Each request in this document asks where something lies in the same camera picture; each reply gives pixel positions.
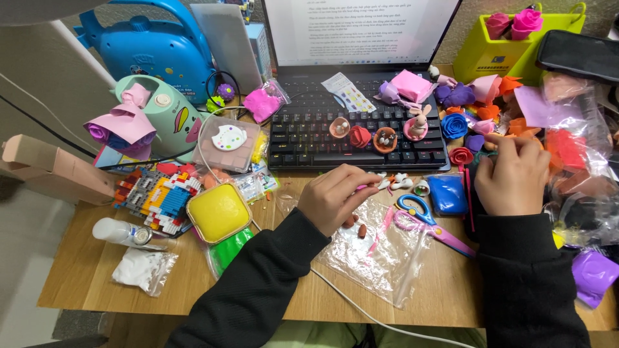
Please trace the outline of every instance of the blue scissors handle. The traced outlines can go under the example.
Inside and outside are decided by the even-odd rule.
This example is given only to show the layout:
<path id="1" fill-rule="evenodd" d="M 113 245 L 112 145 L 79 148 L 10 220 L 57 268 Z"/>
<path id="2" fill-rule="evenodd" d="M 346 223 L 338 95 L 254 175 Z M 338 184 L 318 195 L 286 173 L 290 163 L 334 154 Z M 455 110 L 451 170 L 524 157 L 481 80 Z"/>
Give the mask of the blue scissors handle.
<path id="1" fill-rule="evenodd" d="M 423 208 L 423 212 L 420 212 L 417 208 L 404 204 L 405 199 L 410 199 L 419 203 L 419 205 Z M 432 217 L 432 213 L 430 212 L 428 204 L 421 197 L 418 197 L 414 194 L 403 194 L 402 196 L 400 196 L 400 198 L 397 199 L 397 205 L 400 208 L 407 210 L 410 215 L 419 218 L 419 220 L 425 222 L 426 224 L 430 226 L 436 225 L 436 221 Z"/>

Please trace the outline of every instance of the hand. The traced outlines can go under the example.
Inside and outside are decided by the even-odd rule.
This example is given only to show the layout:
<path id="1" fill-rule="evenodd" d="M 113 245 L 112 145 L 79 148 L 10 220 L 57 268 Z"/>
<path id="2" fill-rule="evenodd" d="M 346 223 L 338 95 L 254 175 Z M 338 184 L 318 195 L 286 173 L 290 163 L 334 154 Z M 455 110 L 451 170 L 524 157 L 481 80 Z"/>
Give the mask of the hand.
<path id="1" fill-rule="evenodd" d="M 378 175 L 343 164 L 305 185 L 297 208 L 323 235 L 331 237 L 356 208 L 378 193 L 378 188 L 369 186 L 353 194 L 357 187 L 381 180 Z"/>
<path id="2" fill-rule="evenodd" d="M 550 153 L 540 150 L 538 142 L 519 137 L 488 134 L 485 139 L 498 146 L 496 164 L 482 158 L 475 176 L 475 190 L 488 215 L 539 214 Z"/>

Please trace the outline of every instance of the black sweater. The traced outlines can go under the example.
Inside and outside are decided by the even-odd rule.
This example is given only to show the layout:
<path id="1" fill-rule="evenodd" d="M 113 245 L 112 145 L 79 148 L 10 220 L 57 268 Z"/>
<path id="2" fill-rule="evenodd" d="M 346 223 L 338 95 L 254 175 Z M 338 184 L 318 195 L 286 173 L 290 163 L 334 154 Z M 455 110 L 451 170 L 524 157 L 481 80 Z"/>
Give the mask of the black sweater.
<path id="1" fill-rule="evenodd" d="M 481 215 L 477 223 L 488 346 L 590 347 L 574 308 L 571 257 L 555 247 L 548 216 Z M 298 279 L 329 242 L 293 210 L 275 230 L 245 244 L 166 347 L 261 347 L 280 324 Z"/>

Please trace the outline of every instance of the floor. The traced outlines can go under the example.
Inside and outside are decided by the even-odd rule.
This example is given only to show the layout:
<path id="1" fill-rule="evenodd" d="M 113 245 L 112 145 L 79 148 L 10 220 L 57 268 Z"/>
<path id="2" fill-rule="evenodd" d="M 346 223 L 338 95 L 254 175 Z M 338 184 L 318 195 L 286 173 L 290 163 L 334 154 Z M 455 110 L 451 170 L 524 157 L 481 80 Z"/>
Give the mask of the floor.
<path id="1" fill-rule="evenodd" d="M 0 176 L 0 347 L 54 341 L 59 310 L 36 303 L 73 211 Z"/>
<path id="2" fill-rule="evenodd" d="M 105 348 L 163 348 L 183 316 L 115 314 L 110 340 Z M 590 332 L 591 348 L 619 348 L 619 332 Z"/>

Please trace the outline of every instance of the desk surface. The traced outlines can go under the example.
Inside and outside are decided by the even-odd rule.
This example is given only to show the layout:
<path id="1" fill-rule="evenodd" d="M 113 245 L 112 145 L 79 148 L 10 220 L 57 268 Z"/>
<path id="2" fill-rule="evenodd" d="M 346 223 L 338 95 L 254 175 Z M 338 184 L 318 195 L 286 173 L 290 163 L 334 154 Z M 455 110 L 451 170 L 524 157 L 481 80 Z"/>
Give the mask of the desk surface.
<path id="1" fill-rule="evenodd" d="M 452 144 L 450 148 L 461 145 Z M 278 173 L 299 192 L 317 173 Z M 406 193 L 397 190 L 391 197 L 386 190 L 375 196 L 385 205 L 393 204 Z M 255 202 L 251 209 L 262 228 L 274 228 L 283 219 L 272 199 Z M 215 284 L 206 258 L 196 238 L 186 233 L 173 250 L 179 254 L 159 298 L 149 297 L 138 287 L 116 284 L 111 274 L 126 250 L 125 246 L 105 243 L 92 236 L 92 226 L 103 217 L 141 224 L 142 219 L 128 210 L 97 207 L 80 202 L 58 248 L 50 274 L 38 300 L 40 307 L 166 315 L 187 315 L 191 306 Z M 477 249 L 464 235 L 459 218 L 441 218 L 437 223 Z M 415 292 L 405 310 L 395 309 L 363 287 L 318 262 L 312 266 L 377 320 L 389 324 L 427 326 L 483 327 L 481 276 L 474 260 L 463 257 L 444 244 L 432 240 L 423 255 L 423 268 L 415 281 Z M 610 289 L 596 310 L 576 305 L 577 312 L 590 331 L 607 331 L 618 326 L 617 304 Z M 310 273 L 300 279 L 288 310 L 288 320 L 368 322 L 339 294 Z"/>

